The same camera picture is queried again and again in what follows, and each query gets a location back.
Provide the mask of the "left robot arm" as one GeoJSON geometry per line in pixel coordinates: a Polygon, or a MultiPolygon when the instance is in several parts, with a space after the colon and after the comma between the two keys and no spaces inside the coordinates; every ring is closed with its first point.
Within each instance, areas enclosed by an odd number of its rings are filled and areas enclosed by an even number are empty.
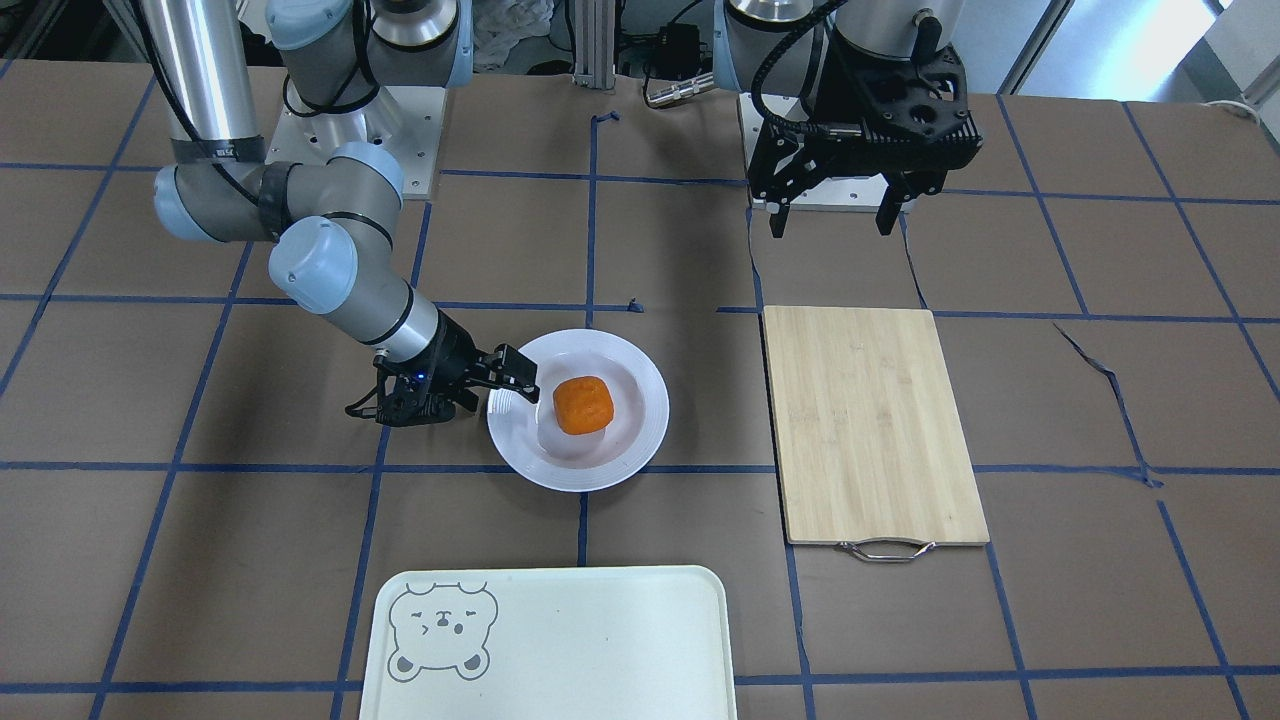
{"type": "Polygon", "coordinates": [[[881,177],[888,234],[980,151],[952,42],[960,1],[718,1],[713,73],[744,96],[759,131],[750,195],[785,233],[788,210],[824,181],[881,177]]]}

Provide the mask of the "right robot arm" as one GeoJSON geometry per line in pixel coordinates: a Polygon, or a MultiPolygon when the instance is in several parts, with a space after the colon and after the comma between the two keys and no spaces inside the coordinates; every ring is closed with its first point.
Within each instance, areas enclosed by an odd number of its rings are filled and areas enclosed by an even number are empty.
{"type": "Polygon", "coordinates": [[[474,68],[468,1],[270,1],[282,97],[316,120],[320,161],[271,160],[260,133],[233,1],[131,1],[143,54],[174,119],[175,160],[154,206],[175,237],[271,245],[271,282],[374,352],[374,387],[347,415],[385,427],[475,411],[476,388],[535,404],[536,364],[470,333],[390,264],[410,137],[390,86],[449,88],[474,68]]]}

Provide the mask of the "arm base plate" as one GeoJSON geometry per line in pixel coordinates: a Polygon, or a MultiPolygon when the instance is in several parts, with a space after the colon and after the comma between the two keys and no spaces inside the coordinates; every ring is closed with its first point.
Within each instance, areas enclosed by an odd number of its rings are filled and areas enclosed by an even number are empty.
{"type": "Polygon", "coordinates": [[[356,111],[301,117],[294,110],[310,106],[288,88],[288,106],[268,143],[268,160],[323,164],[340,145],[366,141],[394,156],[404,174],[407,199],[429,200],[448,96],[447,88],[392,86],[356,111]]]}
{"type": "MultiPolygon", "coordinates": [[[[792,120],[804,118],[797,97],[765,94],[764,104],[773,113],[787,117],[792,120]]],[[[765,163],[756,163],[756,150],[762,147],[760,137],[765,132],[765,126],[760,113],[755,109],[751,96],[746,92],[739,95],[739,123],[742,133],[742,151],[745,169],[762,170],[765,163]]],[[[832,177],[820,181],[818,184],[803,191],[795,197],[790,206],[794,210],[804,211],[856,211],[876,213],[888,190],[887,179],[883,176],[849,176],[832,177]]]]}

